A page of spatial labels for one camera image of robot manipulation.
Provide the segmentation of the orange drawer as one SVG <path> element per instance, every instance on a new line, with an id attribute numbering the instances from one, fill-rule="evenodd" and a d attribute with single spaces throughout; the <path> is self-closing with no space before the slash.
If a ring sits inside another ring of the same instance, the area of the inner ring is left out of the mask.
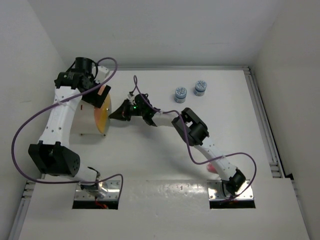
<path id="1" fill-rule="evenodd" d="M 110 94 L 108 94 L 100 108 L 94 108 L 94 120 L 98 131 L 105 134 L 107 131 L 107 123 L 109 114 L 112 111 L 112 103 Z"/>

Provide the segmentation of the cream cabinet with legs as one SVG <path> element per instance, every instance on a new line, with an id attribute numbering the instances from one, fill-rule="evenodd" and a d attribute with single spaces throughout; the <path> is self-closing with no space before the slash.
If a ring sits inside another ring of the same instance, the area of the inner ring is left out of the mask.
<path id="1" fill-rule="evenodd" d="M 71 133 L 79 135 L 102 135 L 107 134 L 109 128 L 109 119 L 106 125 L 106 133 L 101 134 L 96 126 L 95 117 L 94 117 L 94 106 L 81 101 L 76 109 L 72 126 Z"/>

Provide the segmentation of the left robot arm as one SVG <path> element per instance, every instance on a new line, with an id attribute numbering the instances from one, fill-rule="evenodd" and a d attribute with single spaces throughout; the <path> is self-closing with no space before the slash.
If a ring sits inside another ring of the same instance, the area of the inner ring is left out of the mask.
<path id="1" fill-rule="evenodd" d="M 28 148 L 42 174 L 85 185 L 98 180 L 97 171 L 83 165 L 80 156 L 70 149 L 70 134 L 73 125 L 87 134 L 105 134 L 111 107 L 111 87 L 105 82 L 109 76 L 108 68 L 86 57 L 77 57 L 71 68 L 58 74 L 45 129 L 38 142 Z"/>

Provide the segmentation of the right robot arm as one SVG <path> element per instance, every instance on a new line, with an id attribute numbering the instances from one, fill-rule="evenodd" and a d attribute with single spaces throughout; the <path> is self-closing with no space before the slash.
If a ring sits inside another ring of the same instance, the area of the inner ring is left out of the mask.
<path id="1" fill-rule="evenodd" d="M 207 125 L 193 110 L 186 107 L 182 112 L 176 111 L 177 116 L 172 113 L 154 108 L 148 100 L 148 94 L 142 93 L 135 95 L 133 100 L 125 99 L 109 118 L 129 122 L 132 117 L 141 117 L 149 126 L 174 128 L 188 147 L 194 147 L 211 161 L 226 190 L 235 196 L 246 181 L 245 175 L 215 146 Z"/>

